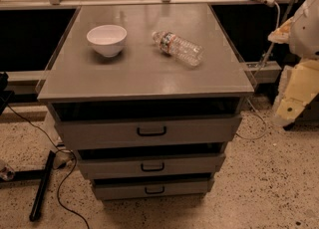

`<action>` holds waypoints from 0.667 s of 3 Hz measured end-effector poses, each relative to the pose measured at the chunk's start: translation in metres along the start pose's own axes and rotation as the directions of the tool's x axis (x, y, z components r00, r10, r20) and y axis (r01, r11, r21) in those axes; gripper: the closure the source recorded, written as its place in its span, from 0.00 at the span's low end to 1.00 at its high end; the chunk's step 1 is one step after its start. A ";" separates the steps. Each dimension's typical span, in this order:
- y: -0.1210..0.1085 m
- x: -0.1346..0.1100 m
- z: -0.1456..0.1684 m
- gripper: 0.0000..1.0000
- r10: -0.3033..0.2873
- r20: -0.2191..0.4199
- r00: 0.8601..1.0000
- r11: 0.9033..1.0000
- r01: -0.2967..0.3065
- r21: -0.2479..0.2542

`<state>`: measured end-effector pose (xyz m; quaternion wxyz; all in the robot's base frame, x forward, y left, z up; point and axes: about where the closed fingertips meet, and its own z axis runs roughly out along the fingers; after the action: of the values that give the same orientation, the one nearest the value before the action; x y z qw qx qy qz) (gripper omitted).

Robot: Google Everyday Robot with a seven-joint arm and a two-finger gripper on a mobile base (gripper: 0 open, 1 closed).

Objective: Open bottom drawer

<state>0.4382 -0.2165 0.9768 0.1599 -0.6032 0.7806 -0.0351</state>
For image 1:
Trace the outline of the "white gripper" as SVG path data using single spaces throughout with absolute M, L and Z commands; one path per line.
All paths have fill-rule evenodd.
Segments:
M 268 35 L 276 44 L 288 44 L 292 18 Z M 302 59 L 294 67 L 285 66 L 279 80 L 278 95 L 273 104 L 272 120 L 276 125 L 294 123 L 319 95 L 319 61 Z

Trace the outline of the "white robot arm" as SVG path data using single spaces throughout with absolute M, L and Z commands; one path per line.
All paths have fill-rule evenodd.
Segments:
M 305 0 L 268 40 L 288 44 L 300 58 L 293 68 L 284 68 L 273 106 L 274 123 L 287 126 L 319 95 L 319 0 Z

